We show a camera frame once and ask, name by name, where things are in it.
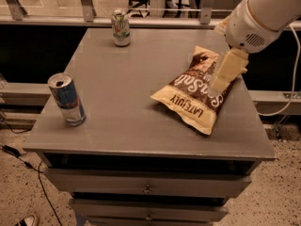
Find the gray tabletop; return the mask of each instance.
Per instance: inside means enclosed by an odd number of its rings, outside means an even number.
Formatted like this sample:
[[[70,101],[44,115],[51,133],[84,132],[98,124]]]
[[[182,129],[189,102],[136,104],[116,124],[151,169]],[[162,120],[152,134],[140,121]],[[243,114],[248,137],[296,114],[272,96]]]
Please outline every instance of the gray tabletop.
[[[50,98],[27,151],[187,158],[275,158],[261,120],[239,78],[205,137],[151,95],[188,69],[195,46],[228,50],[211,30],[132,29],[128,47],[114,45],[112,30],[90,28],[66,71],[80,93],[86,121],[66,125]]]

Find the dresser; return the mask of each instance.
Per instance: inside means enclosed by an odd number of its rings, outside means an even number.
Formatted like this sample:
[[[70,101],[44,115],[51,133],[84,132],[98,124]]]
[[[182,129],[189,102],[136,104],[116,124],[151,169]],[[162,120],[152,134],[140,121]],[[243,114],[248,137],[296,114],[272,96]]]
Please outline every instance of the dresser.
[[[90,28],[66,72],[86,121],[70,127],[51,96],[24,149],[45,176],[70,192],[70,206],[93,225],[213,225],[275,159],[243,79],[238,78],[214,131],[204,136],[151,95],[188,69],[195,46],[228,50],[212,30],[132,29],[127,47],[112,30]]]

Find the blue can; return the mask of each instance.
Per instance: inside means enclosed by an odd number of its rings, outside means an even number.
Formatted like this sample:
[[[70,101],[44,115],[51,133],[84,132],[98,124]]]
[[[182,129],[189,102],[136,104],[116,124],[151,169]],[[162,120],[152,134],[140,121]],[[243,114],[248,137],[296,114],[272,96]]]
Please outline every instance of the blue can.
[[[83,123],[86,118],[85,110],[71,76],[56,73],[49,78],[48,86],[66,123],[73,126]]]

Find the shoe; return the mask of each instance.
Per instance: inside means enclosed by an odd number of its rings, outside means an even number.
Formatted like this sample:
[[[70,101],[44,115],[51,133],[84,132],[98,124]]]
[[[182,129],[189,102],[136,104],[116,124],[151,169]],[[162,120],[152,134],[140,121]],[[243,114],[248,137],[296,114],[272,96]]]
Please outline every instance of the shoe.
[[[15,226],[37,226],[39,224],[38,217],[34,215],[27,216],[23,218],[20,222],[15,224]]]
[[[176,5],[173,1],[166,1],[168,8],[178,9],[178,5]]]

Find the can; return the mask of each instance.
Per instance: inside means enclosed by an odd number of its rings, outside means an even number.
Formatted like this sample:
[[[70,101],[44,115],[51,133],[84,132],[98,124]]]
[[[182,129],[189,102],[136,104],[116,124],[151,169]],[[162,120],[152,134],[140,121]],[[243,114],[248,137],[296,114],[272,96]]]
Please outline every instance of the can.
[[[116,9],[112,14],[114,43],[117,46],[127,46],[131,43],[129,16],[125,9]]]
[[[73,126],[83,123],[86,118],[85,110],[71,76],[56,73],[48,79],[48,86],[66,123]]]

